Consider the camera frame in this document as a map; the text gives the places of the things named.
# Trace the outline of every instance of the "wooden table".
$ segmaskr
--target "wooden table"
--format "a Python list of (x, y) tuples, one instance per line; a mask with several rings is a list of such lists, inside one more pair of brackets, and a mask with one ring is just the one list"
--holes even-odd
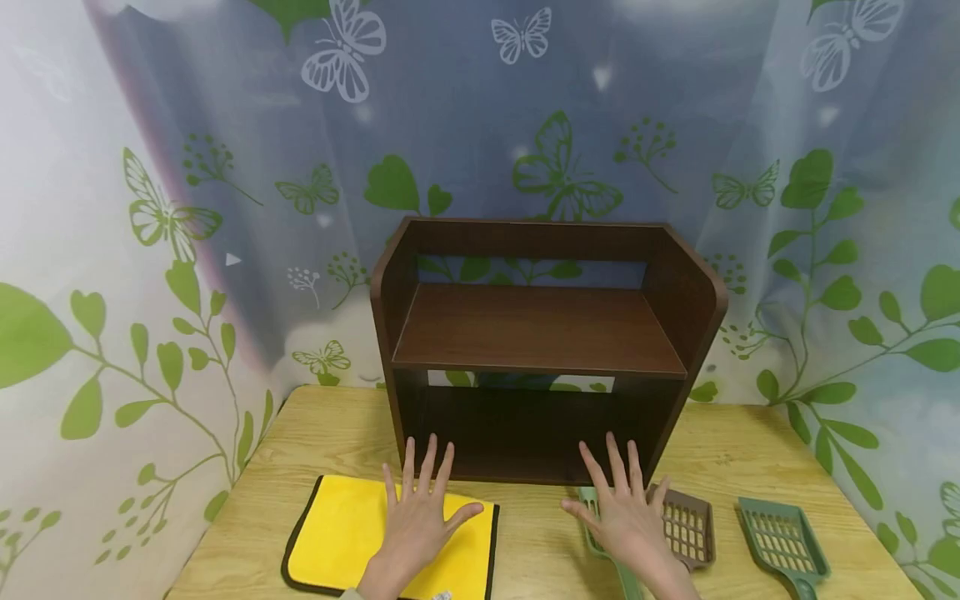
[[(310, 597), (285, 586), (279, 565), (317, 476), (377, 479), (384, 462), (399, 472), (384, 392), (296, 389), (169, 600)], [(818, 588), (821, 599), (920, 597), (847, 498), (770, 409), (686, 406), (660, 461), (658, 479), (663, 473), (670, 473), (676, 489), (713, 504), (716, 563), (695, 575), (705, 600), (789, 597), (750, 557), (733, 511), (739, 495), (804, 508), (833, 569)], [(612, 564), (588, 553), (579, 526), (559, 508), (560, 499), (572, 497), (574, 490), (467, 482), (451, 482), (449, 490), (502, 507), (494, 600), (622, 597)]]

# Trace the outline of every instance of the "dark brown wooden shelf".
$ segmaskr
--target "dark brown wooden shelf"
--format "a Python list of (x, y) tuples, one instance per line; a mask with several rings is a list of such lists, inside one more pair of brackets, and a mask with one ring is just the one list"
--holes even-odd
[(393, 365), (686, 378), (638, 290), (421, 283)]

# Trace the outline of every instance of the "left hand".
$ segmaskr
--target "left hand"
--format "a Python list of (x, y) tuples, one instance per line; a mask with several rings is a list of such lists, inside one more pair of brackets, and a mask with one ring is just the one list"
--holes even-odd
[(396, 600), (411, 581), (440, 554), (461, 525), (483, 512), (472, 502), (444, 521), (444, 494), (453, 468), (453, 443), (446, 445), (437, 482), (430, 491), (430, 477), (437, 458), (437, 436), (430, 434), (420, 480), (414, 487), (414, 439), (407, 439), (400, 498), (390, 467), (384, 464), (387, 487), (387, 531), (383, 544), (367, 564), (357, 591), (365, 600)]

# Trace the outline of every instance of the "yellow microfiber towel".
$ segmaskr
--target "yellow microfiber towel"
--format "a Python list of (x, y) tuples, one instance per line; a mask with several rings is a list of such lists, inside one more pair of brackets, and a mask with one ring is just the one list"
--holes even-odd
[[(444, 518), (475, 501), (448, 493)], [(403, 598), (430, 600), (448, 591), (452, 600), (490, 600), (500, 507), (481, 504), (483, 513), (453, 534), (437, 560), (403, 591)], [(321, 476), (287, 542), (280, 566), (283, 580), (291, 588), (330, 595), (355, 587), (380, 548), (386, 517), (382, 482)]]

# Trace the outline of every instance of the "hand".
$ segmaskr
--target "hand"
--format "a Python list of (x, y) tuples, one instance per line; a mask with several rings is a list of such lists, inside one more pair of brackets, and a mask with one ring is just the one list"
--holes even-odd
[(619, 563), (628, 567), (660, 600), (698, 599), (683, 563), (674, 558), (663, 535), (663, 497), (669, 486), (664, 477), (649, 503), (636, 443), (627, 442), (630, 482), (613, 433), (607, 433), (607, 451), (613, 471), (613, 489), (589, 448), (580, 442), (580, 454), (597, 490), (600, 517), (582, 502), (564, 498), (565, 511), (582, 520), (593, 537)]
[(437, 436), (430, 434), (420, 480), (414, 488), (414, 439), (407, 439), (400, 499), (390, 467), (383, 466), (387, 486), (387, 531), (383, 544), (367, 564), (357, 586), (365, 600), (396, 600), (417, 574), (433, 562), (457, 528), (483, 512), (472, 502), (444, 521), (446, 482), (453, 468), (453, 444), (446, 445), (437, 483), (430, 492), (430, 477), (437, 457)]

